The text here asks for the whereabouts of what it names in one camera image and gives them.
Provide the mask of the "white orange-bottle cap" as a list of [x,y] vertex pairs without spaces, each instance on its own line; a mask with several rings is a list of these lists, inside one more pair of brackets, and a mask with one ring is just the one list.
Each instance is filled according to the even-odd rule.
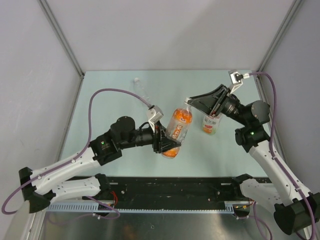
[[190,105],[190,103],[189,103],[190,100],[191,100],[190,98],[186,97],[184,100],[185,104]]

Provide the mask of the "orange label tea bottle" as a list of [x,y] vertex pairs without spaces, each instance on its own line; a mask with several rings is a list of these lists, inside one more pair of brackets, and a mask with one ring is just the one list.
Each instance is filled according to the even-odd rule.
[[[173,112],[165,133],[173,139],[179,141],[182,146],[192,121],[193,114],[191,106],[185,104],[184,102],[182,107],[178,107]],[[162,153],[162,156],[169,159],[175,158],[178,155],[181,146]]]

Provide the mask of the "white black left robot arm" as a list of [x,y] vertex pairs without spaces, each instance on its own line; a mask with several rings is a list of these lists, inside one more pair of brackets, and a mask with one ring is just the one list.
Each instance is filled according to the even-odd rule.
[[21,192],[23,199],[29,202],[29,213],[42,211],[56,201],[80,196],[107,199],[111,188],[105,175],[99,173],[82,180],[72,178],[122,157],[124,149],[146,145],[151,145],[155,153],[161,154],[179,147],[181,143],[167,135],[160,122],[136,128],[133,118],[122,116],[81,152],[41,169],[20,169]]

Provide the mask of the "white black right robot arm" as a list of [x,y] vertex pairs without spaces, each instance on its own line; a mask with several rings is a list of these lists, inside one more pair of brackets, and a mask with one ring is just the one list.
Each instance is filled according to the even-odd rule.
[[230,188],[231,196],[242,201],[251,198],[273,214],[278,227],[287,235],[312,226],[320,220],[320,194],[312,193],[291,171],[274,149],[263,125],[269,122],[270,106],[257,100],[247,105],[225,85],[185,102],[208,117],[223,114],[243,125],[235,130],[235,140],[262,167],[275,190],[260,185],[249,175],[241,175]]

